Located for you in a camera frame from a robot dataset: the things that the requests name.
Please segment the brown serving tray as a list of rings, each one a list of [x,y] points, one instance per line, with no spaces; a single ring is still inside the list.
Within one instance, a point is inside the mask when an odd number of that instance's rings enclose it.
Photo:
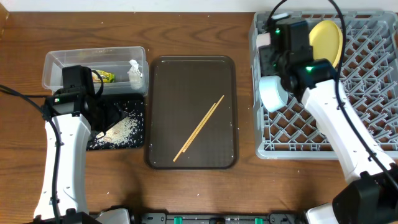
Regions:
[[[173,162],[208,110],[223,100]],[[161,56],[150,66],[146,164],[157,170],[229,169],[238,160],[236,72],[227,56]]]

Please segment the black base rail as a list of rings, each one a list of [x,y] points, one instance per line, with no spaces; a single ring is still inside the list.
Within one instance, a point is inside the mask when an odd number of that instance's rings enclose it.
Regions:
[[[139,224],[306,224],[304,214],[168,212],[167,210],[130,209],[131,223]]]

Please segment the yellow green snack wrapper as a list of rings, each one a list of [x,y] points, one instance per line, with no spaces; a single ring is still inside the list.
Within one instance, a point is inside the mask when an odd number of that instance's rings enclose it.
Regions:
[[[115,82],[115,74],[110,72],[105,72],[103,70],[92,70],[92,78],[94,83],[101,83],[101,80],[98,76],[102,78],[103,83],[114,83]]]

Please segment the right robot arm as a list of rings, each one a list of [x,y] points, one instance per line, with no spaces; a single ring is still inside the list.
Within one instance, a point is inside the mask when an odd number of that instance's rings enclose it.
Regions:
[[[314,59],[305,19],[268,18],[258,39],[262,104],[276,111],[289,93],[315,118],[335,151],[347,186],[330,203],[306,211],[308,223],[397,220],[397,164],[375,142],[347,99],[340,67]]]

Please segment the pile of rice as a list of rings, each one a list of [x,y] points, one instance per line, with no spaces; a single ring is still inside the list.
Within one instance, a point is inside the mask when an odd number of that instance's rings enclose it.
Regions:
[[[106,134],[100,133],[87,150],[128,149],[140,147],[144,143],[144,112],[126,111],[126,117],[109,129]]]

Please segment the clear plastic bin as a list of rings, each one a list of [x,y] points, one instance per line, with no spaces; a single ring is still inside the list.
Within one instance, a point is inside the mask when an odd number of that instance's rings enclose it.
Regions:
[[[136,60],[143,74],[142,86],[132,89],[127,72],[131,68],[129,61]],[[105,95],[138,93],[146,95],[149,87],[149,65],[145,49],[141,46],[108,47],[94,49],[59,50],[47,53],[42,75],[43,88],[57,91],[63,87],[62,69],[74,65],[103,70],[115,74],[114,83],[105,83]]]

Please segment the crumpled white tissue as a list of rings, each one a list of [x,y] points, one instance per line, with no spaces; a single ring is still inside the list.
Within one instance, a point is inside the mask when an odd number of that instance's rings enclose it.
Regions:
[[[129,83],[130,83],[132,89],[139,89],[143,83],[143,81],[142,81],[143,74],[140,71],[140,65],[134,59],[131,59],[129,61],[129,63],[131,65],[131,68],[127,72],[128,76],[129,76]]]

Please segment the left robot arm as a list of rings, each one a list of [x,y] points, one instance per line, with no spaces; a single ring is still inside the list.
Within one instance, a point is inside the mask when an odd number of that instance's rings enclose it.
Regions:
[[[41,106],[47,135],[44,182],[34,223],[94,223],[85,195],[86,148],[126,117],[125,112],[95,90],[88,67],[62,70],[63,86]]]

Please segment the grey dishwasher rack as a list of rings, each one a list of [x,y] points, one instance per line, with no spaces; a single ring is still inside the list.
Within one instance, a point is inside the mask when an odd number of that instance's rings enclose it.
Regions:
[[[255,13],[249,31],[255,152],[261,159],[336,159],[315,119],[294,96],[273,113],[262,104],[256,37],[264,32],[268,16]],[[348,11],[344,17],[347,44],[340,80],[376,143],[397,159],[397,14]]]

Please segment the light blue bowl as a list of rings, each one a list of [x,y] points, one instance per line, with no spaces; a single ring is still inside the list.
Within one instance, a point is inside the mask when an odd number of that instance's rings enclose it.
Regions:
[[[279,76],[262,77],[259,92],[262,104],[270,113],[283,108],[288,102],[289,94],[284,90]]]

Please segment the wooden chopsticks pair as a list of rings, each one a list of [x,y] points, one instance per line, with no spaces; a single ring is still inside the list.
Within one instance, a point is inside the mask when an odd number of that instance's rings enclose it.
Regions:
[[[182,148],[179,150],[179,152],[176,154],[176,156],[173,158],[173,162],[175,162],[181,155],[181,153],[184,153],[188,147],[191,145],[193,140],[196,138],[198,133],[201,131],[201,129],[204,127],[206,122],[209,120],[210,116],[214,113],[215,109],[217,109],[218,105],[221,103],[223,100],[224,95],[221,96],[221,98],[218,100],[217,103],[214,103],[213,106],[208,110],[206,115],[203,117],[203,119],[200,121],[198,126],[194,129],[190,137],[186,140],[185,144],[182,146]]]

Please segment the yellow plate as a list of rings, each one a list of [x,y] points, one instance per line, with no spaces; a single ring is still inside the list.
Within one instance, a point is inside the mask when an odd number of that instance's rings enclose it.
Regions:
[[[319,22],[309,33],[315,60],[327,59],[333,67],[340,61],[343,45],[341,29],[333,21]]]

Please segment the black tray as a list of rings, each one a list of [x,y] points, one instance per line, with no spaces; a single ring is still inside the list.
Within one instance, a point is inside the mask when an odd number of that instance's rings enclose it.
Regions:
[[[88,143],[86,150],[129,149],[141,147],[145,141],[145,103],[138,93],[103,95],[101,97],[121,109],[126,117],[120,120],[106,134],[99,133]]]

